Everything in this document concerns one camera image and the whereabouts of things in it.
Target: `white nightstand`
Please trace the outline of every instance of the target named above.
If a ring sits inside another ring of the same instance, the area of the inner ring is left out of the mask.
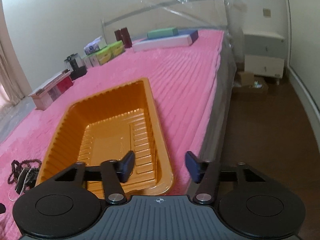
[[[244,31],[244,70],[258,76],[283,76],[285,39],[278,33]]]

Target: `black circular housing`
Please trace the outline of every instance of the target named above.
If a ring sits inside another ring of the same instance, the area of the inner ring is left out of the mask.
[[[257,239],[282,239],[297,233],[305,218],[301,199],[269,183],[246,183],[222,197],[219,214],[234,231]]]
[[[68,182],[44,183],[17,199],[12,214],[20,231],[64,238],[89,228],[101,212],[99,199]]]

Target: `curtain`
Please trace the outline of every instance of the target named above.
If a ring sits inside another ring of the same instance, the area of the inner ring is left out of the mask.
[[[3,51],[2,43],[0,42],[0,83],[3,85],[10,102],[15,106],[23,98],[24,95],[16,82],[15,75],[9,65]]]

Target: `metal screw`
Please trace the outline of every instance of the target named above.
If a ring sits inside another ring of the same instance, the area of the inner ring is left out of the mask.
[[[207,194],[207,193],[201,193],[196,195],[196,199],[202,202],[206,202],[209,201],[211,199],[211,195]]]
[[[113,193],[108,196],[108,199],[112,202],[118,202],[124,199],[124,196],[120,193]]]

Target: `pink blanket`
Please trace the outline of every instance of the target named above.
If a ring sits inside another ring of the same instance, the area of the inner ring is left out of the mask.
[[[0,215],[0,239],[15,240],[20,232],[12,217],[13,201],[7,184],[11,162],[43,159],[52,135],[68,105],[93,93],[124,82],[148,77],[159,113],[175,175],[171,195],[184,194],[189,174],[184,154],[199,154],[210,117],[217,86],[223,31],[201,30],[190,47],[156,49],[134,53],[132,49],[103,66],[89,69],[75,80],[47,110],[33,110],[0,148],[0,202],[6,207]],[[12,197],[17,195],[10,191]]]

